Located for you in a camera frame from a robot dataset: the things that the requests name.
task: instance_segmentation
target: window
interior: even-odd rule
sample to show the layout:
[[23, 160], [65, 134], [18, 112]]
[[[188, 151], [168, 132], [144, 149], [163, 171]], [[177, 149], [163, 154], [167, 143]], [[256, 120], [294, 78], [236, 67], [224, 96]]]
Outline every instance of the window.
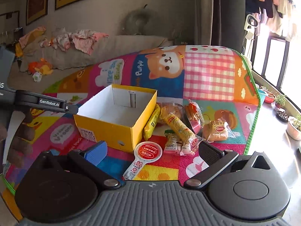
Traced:
[[286, 94], [299, 108], [301, 108], [301, 94], [298, 91], [300, 86], [301, 57], [300, 43], [290, 43], [287, 66], [281, 85], [281, 91]]
[[285, 41], [269, 38], [268, 43], [270, 44], [270, 50], [265, 69], [265, 77], [270, 83], [277, 86], [284, 56]]
[[[295, 9], [301, 15], [301, 0], [294, 0]], [[301, 16], [295, 17], [301, 25]], [[301, 94], [298, 91], [301, 73], [301, 37], [288, 42], [285, 37], [270, 33], [266, 25], [261, 24], [260, 35], [254, 38], [251, 61], [253, 70], [285, 94], [295, 107], [301, 111]]]
[[257, 44], [255, 47], [255, 59], [251, 61], [254, 62], [253, 69], [261, 75], [263, 69], [263, 63], [265, 59], [265, 53], [268, 43], [269, 28], [266, 25], [260, 26], [260, 35], [257, 37]]

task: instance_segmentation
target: pink gingham pattern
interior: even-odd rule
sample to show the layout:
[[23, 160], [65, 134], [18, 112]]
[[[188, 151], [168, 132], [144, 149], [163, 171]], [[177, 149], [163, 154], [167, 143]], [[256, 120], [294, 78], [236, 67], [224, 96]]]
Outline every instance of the pink gingham pattern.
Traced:
[[186, 53], [183, 98], [234, 99], [235, 62], [232, 55]]

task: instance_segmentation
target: floor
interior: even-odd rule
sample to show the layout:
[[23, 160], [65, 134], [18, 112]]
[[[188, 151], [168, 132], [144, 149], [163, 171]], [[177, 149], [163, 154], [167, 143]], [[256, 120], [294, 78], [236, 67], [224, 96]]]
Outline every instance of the floor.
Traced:
[[[301, 154], [300, 142], [291, 139], [285, 129], [287, 124], [276, 119], [271, 105], [266, 103], [260, 109], [256, 129], [249, 154], [254, 151], [265, 152], [290, 190], [290, 203], [283, 219], [292, 226], [301, 224]], [[0, 191], [4, 185], [0, 181]], [[14, 226], [16, 220], [0, 199], [0, 226]]]

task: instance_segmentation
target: cushion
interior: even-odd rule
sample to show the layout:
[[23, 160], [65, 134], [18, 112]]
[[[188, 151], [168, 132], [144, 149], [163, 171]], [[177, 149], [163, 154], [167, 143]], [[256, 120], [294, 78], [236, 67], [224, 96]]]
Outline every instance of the cushion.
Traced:
[[114, 57], [148, 48], [171, 45], [171, 41], [168, 41], [165, 37], [159, 36], [110, 36], [96, 42], [93, 45], [94, 51], [90, 56], [75, 49], [74, 45], [66, 52], [63, 52], [60, 49], [54, 49], [53, 47], [40, 48], [35, 46], [34, 48], [36, 50], [34, 53], [31, 51], [30, 53], [24, 54], [20, 71], [26, 71], [30, 62], [38, 61], [42, 57], [51, 63], [54, 69], [68, 69], [86, 67]]

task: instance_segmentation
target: metal rivet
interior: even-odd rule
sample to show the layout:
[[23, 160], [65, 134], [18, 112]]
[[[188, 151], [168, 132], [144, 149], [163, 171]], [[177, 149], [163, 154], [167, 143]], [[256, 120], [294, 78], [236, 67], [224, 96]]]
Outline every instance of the metal rivet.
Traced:
[[191, 187], [198, 187], [202, 184], [202, 182], [198, 179], [188, 179], [186, 183]]
[[107, 179], [103, 183], [108, 187], [116, 187], [117, 185], [119, 185], [119, 182], [116, 179]]

